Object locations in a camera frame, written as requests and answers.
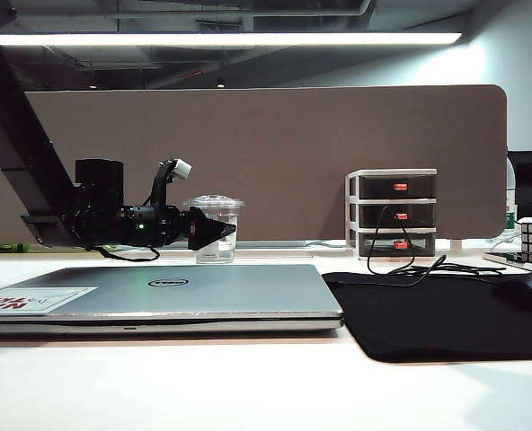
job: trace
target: cable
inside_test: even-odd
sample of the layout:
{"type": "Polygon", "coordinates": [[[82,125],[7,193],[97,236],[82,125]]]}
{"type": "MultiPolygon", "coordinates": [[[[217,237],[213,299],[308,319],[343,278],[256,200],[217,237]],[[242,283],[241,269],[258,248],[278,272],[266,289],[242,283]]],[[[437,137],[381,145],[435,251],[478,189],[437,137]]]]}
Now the cable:
{"type": "Polygon", "coordinates": [[[430,277],[446,277],[446,278],[465,278],[468,277],[470,279],[476,279],[479,281],[482,281],[484,283],[490,283],[490,284],[496,284],[493,281],[490,280],[484,280],[480,277],[483,277],[482,273],[493,273],[497,276],[502,276],[503,274],[501,271],[505,270],[505,268],[493,268],[493,267],[472,267],[469,265],[461,265],[451,262],[446,262],[447,256],[444,254],[441,257],[439,257],[431,266],[429,267],[422,267],[413,265],[413,262],[415,261],[415,253],[414,249],[412,247],[412,240],[410,239],[410,235],[406,232],[406,230],[402,227],[403,234],[405,236],[406,241],[408,242],[408,247],[410,248],[410,253],[412,254],[412,259],[409,263],[402,265],[399,268],[392,269],[391,271],[387,272],[386,274],[381,274],[376,271],[374,271],[370,267],[370,259],[372,258],[372,251],[374,250],[374,245],[376,243],[377,234],[380,229],[380,224],[382,223],[382,217],[384,216],[384,213],[388,211],[392,211],[392,209],[388,205],[384,205],[382,208],[382,211],[380,213],[379,218],[377,219],[376,223],[376,230],[374,231],[374,237],[372,238],[372,243],[370,244],[370,250],[368,253],[368,271],[371,274],[374,274],[376,276],[411,276],[411,277],[420,277],[416,281],[413,281],[406,285],[400,285],[400,284],[391,284],[391,283],[344,283],[344,282],[337,282],[339,285],[366,285],[366,286],[382,286],[382,287],[413,287],[417,286],[419,283],[421,283],[424,278],[427,276],[430,277]],[[454,272],[454,273],[466,273],[466,275],[448,275],[448,274],[431,274],[434,271],[445,271],[445,272],[454,272]]]}
{"type": "MultiPolygon", "coordinates": [[[[374,231],[374,238],[372,238],[372,243],[370,244],[370,250],[368,252],[368,261],[367,261],[368,271],[370,271],[370,273],[374,274],[375,276],[383,276],[384,275],[384,274],[380,274],[379,272],[374,271],[370,267],[370,259],[372,259],[372,251],[374,250],[374,244],[376,243],[377,233],[378,233],[378,231],[380,229],[380,224],[382,223],[382,217],[384,216],[384,213],[386,212],[386,210],[392,211],[392,209],[390,208],[389,205],[384,205],[384,207],[382,208],[382,212],[380,212],[380,216],[377,218],[376,230],[374,231]]],[[[412,241],[410,240],[410,235],[408,235],[408,233],[406,232],[406,230],[403,227],[402,227],[402,232],[403,232],[403,234],[405,236],[406,241],[408,241],[408,247],[410,248],[410,253],[412,254],[412,259],[406,265],[403,265],[400,268],[397,268],[395,270],[408,268],[416,260],[415,253],[413,252],[412,241]]]]}
{"type": "Polygon", "coordinates": [[[496,243],[490,248],[490,251],[488,251],[488,252],[491,253],[491,252],[494,251],[494,249],[495,249],[497,246],[499,246],[500,244],[503,244],[503,243],[505,243],[505,242],[511,241],[511,240],[513,240],[514,238],[518,238],[519,236],[521,236],[521,233],[516,233],[515,235],[509,236],[508,238],[506,238],[506,239],[504,239],[504,240],[500,240],[500,241],[496,242],[496,243]]]}
{"type": "Polygon", "coordinates": [[[152,251],[155,254],[153,258],[138,258],[138,259],[123,258],[122,256],[118,256],[116,254],[110,253],[103,247],[90,247],[86,249],[86,251],[98,251],[99,253],[101,253],[101,255],[104,258],[125,260],[127,262],[152,262],[153,260],[156,260],[160,257],[160,253],[158,252],[157,249],[155,249],[154,247],[148,247],[148,249],[150,249],[150,251],[152,251]]]}

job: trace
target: clear plastic cup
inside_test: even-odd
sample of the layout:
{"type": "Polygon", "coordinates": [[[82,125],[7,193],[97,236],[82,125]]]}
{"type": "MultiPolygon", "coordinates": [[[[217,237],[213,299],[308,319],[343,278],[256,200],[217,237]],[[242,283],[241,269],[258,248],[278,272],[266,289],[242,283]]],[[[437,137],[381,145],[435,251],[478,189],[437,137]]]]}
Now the clear plastic cup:
{"type": "MultiPolygon", "coordinates": [[[[238,211],[244,205],[244,202],[228,196],[205,195],[189,199],[184,204],[189,207],[200,208],[208,218],[238,226],[238,211]]],[[[232,262],[236,248],[236,232],[196,251],[196,263],[232,262]]]]}

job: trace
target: mouse pad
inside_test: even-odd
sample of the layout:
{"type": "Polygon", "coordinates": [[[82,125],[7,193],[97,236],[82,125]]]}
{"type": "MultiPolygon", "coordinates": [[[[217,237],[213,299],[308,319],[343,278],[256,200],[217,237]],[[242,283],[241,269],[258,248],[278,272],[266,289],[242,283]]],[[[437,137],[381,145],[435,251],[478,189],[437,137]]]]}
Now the mouse pad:
{"type": "Polygon", "coordinates": [[[323,277],[352,336],[378,361],[532,359],[532,304],[501,295],[496,285],[426,277],[414,287],[384,287],[360,283],[407,285],[417,278],[353,273],[323,277]]]}

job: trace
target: ceiling light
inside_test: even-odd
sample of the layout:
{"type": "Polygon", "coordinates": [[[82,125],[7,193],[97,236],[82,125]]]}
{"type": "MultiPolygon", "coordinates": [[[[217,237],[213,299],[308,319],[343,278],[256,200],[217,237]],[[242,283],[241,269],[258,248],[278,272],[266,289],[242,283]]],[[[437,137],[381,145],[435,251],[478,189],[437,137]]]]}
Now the ceiling light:
{"type": "Polygon", "coordinates": [[[335,45],[448,45],[462,33],[74,33],[0,34],[0,45],[253,47],[335,45]]]}

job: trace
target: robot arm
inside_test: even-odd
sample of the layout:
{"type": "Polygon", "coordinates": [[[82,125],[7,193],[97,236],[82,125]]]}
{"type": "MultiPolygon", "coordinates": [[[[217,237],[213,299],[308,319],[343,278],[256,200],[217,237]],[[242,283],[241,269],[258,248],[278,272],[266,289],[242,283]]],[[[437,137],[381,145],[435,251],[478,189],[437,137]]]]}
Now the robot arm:
{"type": "MultiPolygon", "coordinates": [[[[0,26],[12,19],[13,9],[0,0],[0,26]]],[[[234,232],[234,225],[208,219],[195,207],[166,205],[167,184],[186,179],[190,168],[180,159],[160,163],[149,205],[124,205],[120,162],[77,160],[73,183],[0,50],[0,169],[39,243],[152,248],[188,238],[189,248],[198,250],[234,232]]]]}

